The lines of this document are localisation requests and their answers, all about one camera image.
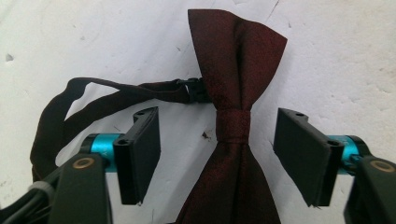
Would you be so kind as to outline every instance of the black strap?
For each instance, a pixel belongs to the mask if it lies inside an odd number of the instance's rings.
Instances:
[[[65,120],[70,106],[84,94],[86,86],[90,83],[113,87],[119,91],[92,101]],[[64,92],[53,98],[41,114],[30,156],[33,180],[41,180],[54,171],[57,168],[55,159],[59,151],[94,121],[151,99],[191,103],[191,95],[179,79],[139,86],[91,77],[71,79]]]

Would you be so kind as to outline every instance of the maroon bow tie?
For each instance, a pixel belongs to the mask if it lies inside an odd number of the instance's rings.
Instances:
[[[280,62],[286,38],[222,10],[189,10],[191,35],[207,92],[217,111],[218,145],[185,202],[177,223],[279,223],[262,168],[248,145],[250,109]],[[89,103],[64,120],[73,101],[94,82],[120,91]],[[149,99],[187,104],[177,80],[123,85],[74,78],[44,110],[31,160],[34,179],[54,169],[57,153],[95,120]]]

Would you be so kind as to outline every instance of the blue metal part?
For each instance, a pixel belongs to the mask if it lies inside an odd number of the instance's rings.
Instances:
[[[120,137],[119,133],[100,133],[93,140],[91,153],[99,153],[109,162],[106,172],[116,173],[117,167],[114,160],[113,142]]]
[[[329,138],[332,140],[340,141],[344,144],[344,153],[341,158],[341,162],[343,163],[344,167],[351,167],[356,164],[356,162],[360,158],[360,153],[358,147],[356,146],[355,142],[346,135],[328,135]],[[344,168],[340,168],[340,174],[346,175],[350,174],[350,172]]]

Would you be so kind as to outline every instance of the strap buckle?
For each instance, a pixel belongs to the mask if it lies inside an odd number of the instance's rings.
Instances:
[[[177,81],[177,84],[186,86],[190,96],[190,103],[212,103],[202,78],[192,77],[188,80],[180,79]]]

